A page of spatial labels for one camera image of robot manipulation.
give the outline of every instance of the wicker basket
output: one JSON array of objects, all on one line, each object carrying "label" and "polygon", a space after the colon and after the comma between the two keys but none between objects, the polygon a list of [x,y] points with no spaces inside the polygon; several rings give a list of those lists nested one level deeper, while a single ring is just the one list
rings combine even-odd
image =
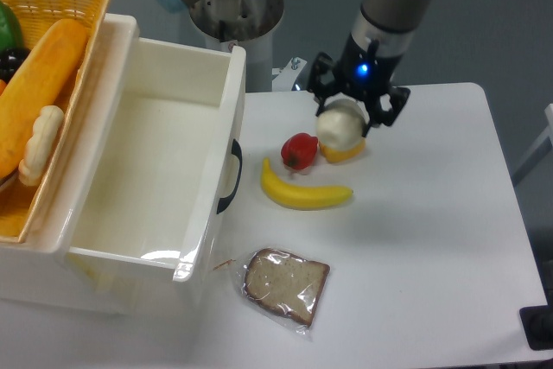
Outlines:
[{"label": "wicker basket", "polygon": [[66,116],[41,184],[38,188],[26,188],[19,181],[15,181],[0,193],[0,242],[22,243],[29,233],[37,211],[43,207],[42,205],[46,205],[46,201],[43,201],[44,195],[65,142],[75,106],[78,104],[83,79],[86,76],[99,27],[104,20],[110,0],[0,1],[7,4],[17,16],[27,48],[32,48],[48,28],[62,18],[79,21],[89,30],[90,36],[79,68],[55,102]]}]

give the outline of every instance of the bread crust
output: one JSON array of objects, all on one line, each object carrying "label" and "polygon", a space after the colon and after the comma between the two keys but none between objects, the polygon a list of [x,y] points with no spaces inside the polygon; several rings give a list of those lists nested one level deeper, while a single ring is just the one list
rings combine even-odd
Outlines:
[{"label": "bread crust", "polygon": [[[308,320],[303,319],[295,310],[290,310],[287,313],[287,312],[283,311],[283,309],[280,308],[280,307],[271,307],[271,305],[267,304],[264,301],[263,298],[256,298],[250,292],[249,287],[248,287],[249,284],[247,282],[249,280],[249,275],[250,275],[251,271],[255,270],[255,268],[256,268],[255,267],[255,262],[257,261],[258,258],[267,257],[270,254],[287,256],[287,257],[292,258],[292,259],[301,260],[305,264],[316,264],[316,265],[321,266],[321,268],[322,268],[321,283],[320,283],[319,289],[317,290],[317,293],[315,295],[315,299],[314,299],[314,302],[313,302],[313,308],[312,308],[311,312],[309,313],[310,318]],[[263,248],[262,250],[257,251],[253,255],[253,257],[251,258],[250,263],[248,264],[248,266],[246,268],[246,273],[245,273],[245,277],[244,277],[244,293],[245,293],[245,296],[248,298],[248,300],[256,303],[262,309],[265,309],[265,310],[271,312],[274,315],[279,315],[279,316],[282,316],[282,317],[289,317],[293,321],[296,321],[296,322],[300,323],[301,325],[306,326],[307,328],[310,328],[311,325],[313,324],[313,319],[315,318],[317,305],[319,304],[319,300],[321,298],[322,290],[325,286],[325,282],[327,281],[327,276],[328,276],[329,272],[330,272],[330,266],[328,264],[324,264],[324,263],[321,263],[319,261],[307,260],[303,257],[300,257],[300,256],[298,256],[296,254],[293,254],[292,252],[288,252],[288,251],[282,251],[282,250],[277,250],[277,249],[272,249],[272,248]]]}]

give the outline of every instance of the black object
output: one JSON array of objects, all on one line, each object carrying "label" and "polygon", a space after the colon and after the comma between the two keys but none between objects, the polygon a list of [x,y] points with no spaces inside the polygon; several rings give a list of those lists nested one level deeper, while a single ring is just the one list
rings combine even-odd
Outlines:
[{"label": "black object", "polygon": [[553,349],[553,308],[551,306],[524,307],[520,319],[528,346],[532,350]]},{"label": "black object", "polygon": [[0,80],[10,82],[29,53],[27,48],[8,48],[0,52]]},{"label": "black object", "polygon": [[[374,40],[365,51],[349,36],[338,62],[324,52],[317,55],[308,79],[308,91],[314,94],[319,104],[317,117],[324,111],[325,101],[341,92],[365,104],[369,122],[363,137],[371,127],[391,126],[396,121],[410,95],[409,88],[393,86],[390,82],[402,56],[379,58],[376,56],[378,47],[379,42]],[[322,77],[330,73],[334,79],[324,83]],[[388,110],[384,110],[380,103],[384,95],[390,100]]]},{"label": "black object", "polygon": [[231,194],[219,199],[219,203],[217,204],[217,214],[224,212],[229,207],[232,200],[234,199],[234,196],[236,196],[236,192],[238,191],[238,184],[240,183],[240,177],[242,177],[242,148],[240,147],[240,144],[237,142],[236,139],[232,140],[231,153],[235,155],[238,159],[238,177],[236,178],[236,183],[234,184],[234,189],[232,190]]}]

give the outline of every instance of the white cabinet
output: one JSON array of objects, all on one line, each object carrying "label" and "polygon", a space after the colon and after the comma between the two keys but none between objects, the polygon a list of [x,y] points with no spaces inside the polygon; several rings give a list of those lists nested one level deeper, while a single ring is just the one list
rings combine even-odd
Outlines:
[{"label": "white cabinet", "polygon": [[245,51],[139,38],[110,14],[98,43],[49,206],[24,244],[0,245],[0,297],[179,313],[238,186]]}]

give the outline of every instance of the bread loaf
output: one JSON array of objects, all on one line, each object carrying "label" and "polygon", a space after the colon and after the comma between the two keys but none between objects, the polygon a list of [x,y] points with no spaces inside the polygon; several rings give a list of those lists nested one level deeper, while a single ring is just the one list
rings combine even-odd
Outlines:
[{"label": "bread loaf", "polygon": [[311,327],[330,267],[286,251],[258,251],[248,265],[244,292],[276,315]]},{"label": "bread loaf", "polygon": [[88,30],[79,22],[54,23],[0,95],[0,177],[17,169],[41,108],[55,101],[87,41]]}]

